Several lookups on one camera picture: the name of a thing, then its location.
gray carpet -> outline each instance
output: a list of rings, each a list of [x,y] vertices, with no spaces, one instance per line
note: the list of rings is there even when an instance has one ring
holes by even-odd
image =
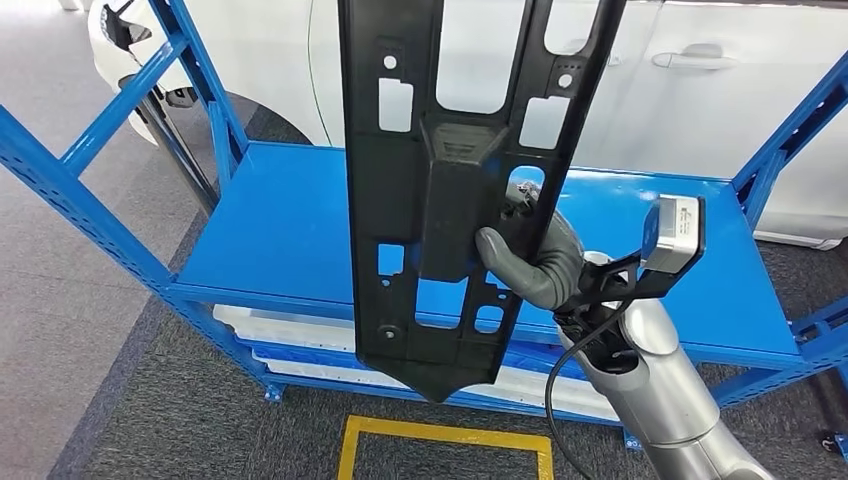
[[[280,134],[283,128],[260,111],[249,133],[297,140]],[[201,229],[200,221],[192,225],[172,264],[184,259]],[[787,315],[803,315],[848,293],[845,248],[761,245]],[[349,414],[548,435],[541,418],[307,388],[289,387],[281,404],[269,404],[255,383],[158,301],[151,300],[137,329],[53,477],[332,478]],[[702,370],[710,383],[735,371]],[[841,385],[822,375],[724,416],[778,476],[848,478],[842,459],[816,443],[819,430],[848,427],[840,405],[848,405]],[[574,422],[560,422],[560,428],[597,478],[653,478],[644,456],[623,448],[619,429]],[[356,459],[355,474],[362,478],[533,478],[536,472],[535,457],[525,452],[370,434],[360,438]],[[558,452],[554,467],[557,478],[577,478]]]

white car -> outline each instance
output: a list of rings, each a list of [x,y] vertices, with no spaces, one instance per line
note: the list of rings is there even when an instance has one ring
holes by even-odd
[[[227,91],[264,105],[313,144],[343,146],[336,2],[186,0]],[[579,50],[596,3],[555,0],[546,47]],[[628,2],[575,164],[733,176],[848,50],[848,9],[817,3]],[[437,100],[494,111],[524,0],[445,5]],[[144,0],[95,0],[89,35],[97,70],[115,91],[165,39]],[[159,82],[175,104],[189,100],[189,87],[179,64]],[[562,114],[549,106],[528,115],[524,129],[541,138]],[[152,141],[135,114],[130,122]],[[785,169],[760,238],[830,248],[848,236],[846,132],[843,112]]]

mounting hole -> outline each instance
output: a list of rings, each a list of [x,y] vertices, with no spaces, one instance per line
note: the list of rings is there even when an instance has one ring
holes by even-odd
[[[574,78],[566,73],[564,75],[560,75],[559,80],[557,80],[557,85],[559,85],[559,88],[568,88],[568,86],[571,85],[572,80],[574,80]]]
[[[394,325],[383,325],[377,329],[377,332],[386,340],[394,340],[400,336],[400,329]]]
[[[397,58],[394,55],[386,55],[383,57],[383,66],[386,70],[394,70],[397,67]]]

blue metal shelf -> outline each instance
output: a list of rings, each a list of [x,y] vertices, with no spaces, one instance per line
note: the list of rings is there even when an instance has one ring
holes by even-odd
[[[420,399],[400,389],[269,373],[264,363],[254,359],[251,347],[212,318],[202,304],[351,318],[344,154],[332,148],[248,142],[184,0],[150,3],[168,41],[61,159],[0,106],[0,164],[261,383],[269,399],[279,400],[287,384]],[[78,176],[176,60],[209,113],[224,194],[185,269],[169,272]],[[613,256],[638,248],[642,219],[657,193],[706,197],[706,254],[664,303],[693,360],[753,367],[713,389],[722,406],[828,368],[848,371],[848,299],[796,321],[790,331],[750,227],[756,224],[781,169],[846,103],[848,54],[732,180],[588,169],[569,172],[560,208],[588,248]],[[523,173],[532,179],[530,171]],[[425,286],[420,292],[421,321],[455,323],[461,290],[461,285]],[[514,340],[558,343],[550,314],[525,305]],[[542,368],[539,365],[547,362],[546,346],[523,345],[519,351],[518,345],[511,348],[528,359],[527,366]],[[447,403],[543,414],[541,408],[493,402],[465,392]],[[598,420],[567,413],[563,418]]]
[[[531,169],[515,175],[539,180]],[[699,361],[746,366],[800,362],[729,181],[575,168],[559,208],[587,249],[623,256],[640,245],[657,193],[706,197],[706,253],[664,299],[687,351]],[[350,319],[351,281],[344,151],[251,142],[169,291],[195,301]],[[456,325],[464,290],[463,283],[427,283],[419,290],[419,317]],[[550,312],[527,303],[513,338],[559,343]]]

robotic hand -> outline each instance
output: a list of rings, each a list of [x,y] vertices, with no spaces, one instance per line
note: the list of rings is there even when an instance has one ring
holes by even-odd
[[[532,188],[510,186],[507,199],[515,200],[519,195],[532,200]],[[678,204],[666,202],[663,207],[677,208],[673,212],[680,213]],[[635,276],[635,267],[626,273],[621,273],[622,268],[608,270],[613,276],[597,273],[617,264],[632,265],[632,258],[622,263],[632,255],[612,261],[597,252],[584,254],[574,230],[559,213],[551,220],[535,265],[514,255],[493,228],[480,229],[475,242],[483,264],[505,285],[531,304],[554,312],[560,340],[569,351],[551,372],[546,392],[548,418],[563,454],[584,477],[589,475],[565,450],[550,410],[553,379],[572,352],[594,388],[607,397],[624,427],[642,442],[660,478],[774,478],[720,419],[718,405],[680,348],[677,330],[657,298],[631,294],[618,295],[619,300],[613,302],[594,301],[604,296],[593,289],[622,291],[621,285],[612,285],[615,282],[629,283],[628,291],[639,292],[626,278]],[[646,262],[656,264],[656,257],[650,257],[641,260],[643,268],[648,268]],[[660,273],[646,270],[655,276],[665,275],[663,272],[668,269]]]

